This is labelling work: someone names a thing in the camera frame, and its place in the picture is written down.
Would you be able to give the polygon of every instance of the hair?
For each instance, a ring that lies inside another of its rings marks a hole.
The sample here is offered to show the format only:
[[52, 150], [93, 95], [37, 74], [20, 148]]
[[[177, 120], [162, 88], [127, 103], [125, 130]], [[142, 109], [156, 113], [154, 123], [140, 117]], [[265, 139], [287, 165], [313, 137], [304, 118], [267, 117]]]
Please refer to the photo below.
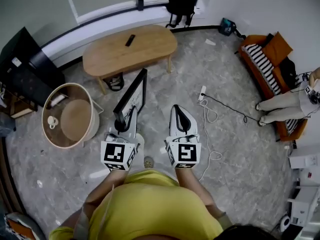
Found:
[[252, 225], [232, 225], [223, 231], [214, 240], [277, 240], [273, 235], [263, 229]]

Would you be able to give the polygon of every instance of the white wall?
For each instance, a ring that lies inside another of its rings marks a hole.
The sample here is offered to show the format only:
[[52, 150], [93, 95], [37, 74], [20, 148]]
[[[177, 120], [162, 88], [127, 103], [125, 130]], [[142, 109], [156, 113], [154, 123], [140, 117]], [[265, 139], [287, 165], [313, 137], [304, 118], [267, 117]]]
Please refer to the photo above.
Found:
[[[320, 0], [210, 0], [208, 23], [233, 20], [242, 34], [267, 35], [277, 31], [293, 51], [296, 72], [320, 67]], [[320, 143], [320, 111], [308, 121], [297, 145]]]

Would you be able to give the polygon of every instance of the wooden coffee table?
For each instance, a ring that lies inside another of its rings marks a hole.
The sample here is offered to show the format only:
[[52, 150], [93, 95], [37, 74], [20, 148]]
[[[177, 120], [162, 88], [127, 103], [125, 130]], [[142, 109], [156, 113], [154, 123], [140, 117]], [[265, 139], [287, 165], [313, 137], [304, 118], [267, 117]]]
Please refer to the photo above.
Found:
[[[130, 46], [126, 46], [135, 35]], [[177, 40], [171, 31], [159, 25], [147, 25], [108, 35], [94, 41], [83, 53], [84, 71], [96, 77], [101, 90], [107, 94], [102, 79], [121, 72], [143, 67], [167, 58], [171, 72], [171, 55]]]

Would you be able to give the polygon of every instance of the marble floor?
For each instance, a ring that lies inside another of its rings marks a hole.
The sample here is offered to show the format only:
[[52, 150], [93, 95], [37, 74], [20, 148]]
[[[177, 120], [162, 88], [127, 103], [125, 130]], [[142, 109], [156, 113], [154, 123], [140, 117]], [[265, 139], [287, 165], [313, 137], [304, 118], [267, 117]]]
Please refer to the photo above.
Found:
[[[207, 87], [208, 95], [254, 118], [260, 116], [255, 104], [261, 97], [245, 66], [234, 55], [241, 42], [236, 36], [223, 36], [215, 29], [174, 35], [178, 48], [172, 57], [172, 73], [166, 73], [166, 61], [146, 67], [146, 104], [138, 116], [138, 132], [145, 139], [144, 154], [154, 158], [155, 167], [173, 173], [168, 155], [161, 154], [160, 149], [169, 135], [172, 105], [185, 107], [198, 123], [202, 150], [194, 172], [200, 178], [209, 155], [204, 111], [197, 103], [201, 86]], [[206, 39], [215, 45], [207, 44]], [[100, 141], [114, 107], [138, 72], [124, 75], [125, 86], [121, 91], [109, 90], [104, 96], [96, 81], [84, 73], [81, 62], [64, 71], [68, 82], [82, 84], [104, 108], [96, 136], [84, 147], [59, 149], [51, 145], [42, 130], [41, 108], [17, 119], [17, 131], [6, 138], [18, 193], [28, 214], [47, 236], [81, 207], [88, 193], [103, 179], [91, 179], [89, 174], [105, 168], [100, 163]], [[259, 127], [250, 119], [244, 123], [242, 115], [213, 100], [207, 105], [219, 115], [215, 123], [206, 124], [209, 145], [223, 157], [210, 162], [201, 183], [234, 223], [250, 223], [271, 230], [283, 216], [293, 186], [289, 151], [285, 149], [288, 143], [275, 142], [271, 125]]]

